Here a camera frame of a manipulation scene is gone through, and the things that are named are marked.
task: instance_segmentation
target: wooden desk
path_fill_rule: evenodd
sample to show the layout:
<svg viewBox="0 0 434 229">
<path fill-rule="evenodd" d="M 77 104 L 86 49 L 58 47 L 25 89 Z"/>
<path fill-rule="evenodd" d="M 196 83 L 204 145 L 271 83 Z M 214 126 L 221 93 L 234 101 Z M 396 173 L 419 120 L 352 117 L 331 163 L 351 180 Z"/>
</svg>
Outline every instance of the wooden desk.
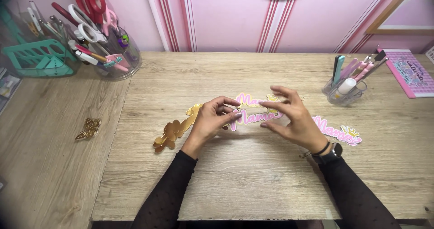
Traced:
<svg viewBox="0 0 434 229">
<path fill-rule="evenodd" d="M 265 98 L 272 84 L 297 89 L 311 115 L 329 126 L 345 124 L 361 133 L 360 145 L 343 144 L 343 156 L 396 218 L 434 218 L 434 99 L 408 99 L 386 66 L 367 79 L 360 100 L 338 107 L 321 93 L 335 54 L 142 55 L 144 67 L 131 78 L 92 220 L 134 219 L 189 134 L 176 140 L 175 150 L 155 154 L 152 142 L 167 122 L 185 119 L 193 104 L 219 95 Z M 434 75 L 431 62 L 417 58 Z M 179 219 L 327 219 L 328 210 L 339 218 L 317 166 L 299 158 L 302 150 L 259 123 L 221 132 L 199 157 Z"/>
<path fill-rule="evenodd" d="M 20 229 L 86 229 L 130 79 L 26 78 L 0 116 L 0 216 Z M 101 132 L 75 141 L 87 117 Z"/>
</svg>

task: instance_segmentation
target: teal organizer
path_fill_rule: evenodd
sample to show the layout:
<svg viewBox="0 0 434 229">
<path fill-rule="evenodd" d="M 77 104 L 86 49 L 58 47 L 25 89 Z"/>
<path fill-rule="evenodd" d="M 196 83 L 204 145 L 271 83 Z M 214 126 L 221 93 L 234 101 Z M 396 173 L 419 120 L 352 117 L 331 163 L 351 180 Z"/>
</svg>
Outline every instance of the teal organizer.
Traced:
<svg viewBox="0 0 434 229">
<path fill-rule="evenodd" d="M 25 77 L 61 77 L 75 74 L 66 62 L 78 63 L 75 56 L 55 39 L 3 48 L 16 71 Z"/>
</svg>

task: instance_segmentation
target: notebook cover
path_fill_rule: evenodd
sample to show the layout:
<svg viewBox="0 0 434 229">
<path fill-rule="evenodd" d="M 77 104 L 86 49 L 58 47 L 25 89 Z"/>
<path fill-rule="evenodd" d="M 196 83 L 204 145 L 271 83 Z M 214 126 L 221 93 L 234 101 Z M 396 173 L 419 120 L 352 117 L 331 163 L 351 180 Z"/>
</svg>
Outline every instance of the notebook cover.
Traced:
<svg viewBox="0 0 434 229">
<path fill-rule="evenodd" d="M 434 80 L 408 49 L 385 49 L 386 65 L 409 98 L 434 97 Z"/>
</svg>

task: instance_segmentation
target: small bottle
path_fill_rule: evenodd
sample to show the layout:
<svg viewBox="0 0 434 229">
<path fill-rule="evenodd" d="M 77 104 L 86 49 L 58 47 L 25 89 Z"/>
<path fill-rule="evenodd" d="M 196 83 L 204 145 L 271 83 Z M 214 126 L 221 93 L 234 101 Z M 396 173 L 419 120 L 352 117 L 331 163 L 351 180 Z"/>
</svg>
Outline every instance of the small bottle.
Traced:
<svg viewBox="0 0 434 229">
<path fill-rule="evenodd" d="M 74 31 L 75 36 L 77 37 L 77 39 L 79 40 L 79 43 L 84 45 L 84 47 L 86 47 L 87 49 L 89 49 L 89 41 L 87 41 L 83 35 L 81 34 L 81 32 L 79 30 L 75 30 Z"/>
<path fill-rule="evenodd" d="M 77 42 L 76 42 L 75 40 L 69 40 L 69 41 L 68 41 L 68 44 L 69 44 L 69 47 L 73 50 L 74 53 L 75 53 L 76 51 L 79 50 L 79 49 L 77 48 L 77 46 L 76 46 Z M 79 57 L 79 59 L 80 59 L 81 61 L 83 61 L 83 64 L 85 64 L 85 65 L 90 65 L 89 62 L 83 60 L 81 57 Z"/>
</svg>

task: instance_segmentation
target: round pen holder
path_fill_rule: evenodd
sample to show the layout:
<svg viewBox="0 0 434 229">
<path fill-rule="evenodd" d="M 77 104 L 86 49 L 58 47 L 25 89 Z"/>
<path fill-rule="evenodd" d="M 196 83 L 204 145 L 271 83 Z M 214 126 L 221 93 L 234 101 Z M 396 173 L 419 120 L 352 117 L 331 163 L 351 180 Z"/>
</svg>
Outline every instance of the round pen holder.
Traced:
<svg viewBox="0 0 434 229">
<path fill-rule="evenodd" d="M 112 28 L 104 45 L 110 55 L 106 63 L 95 66 L 96 73 L 107 81 L 120 81 L 132 76 L 142 65 L 133 39 L 122 28 Z"/>
<path fill-rule="evenodd" d="M 339 87 L 346 80 L 346 78 L 340 80 L 338 83 L 333 84 L 333 79 L 330 79 L 327 84 L 323 87 L 323 94 L 327 96 L 327 100 L 330 104 L 335 104 L 339 106 L 347 106 L 354 102 L 355 100 L 361 98 L 363 92 L 368 89 L 365 82 L 360 81 L 357 85 L 352 88 L 347 94 L 342 94 L 339 92 Z"/>
</svg>

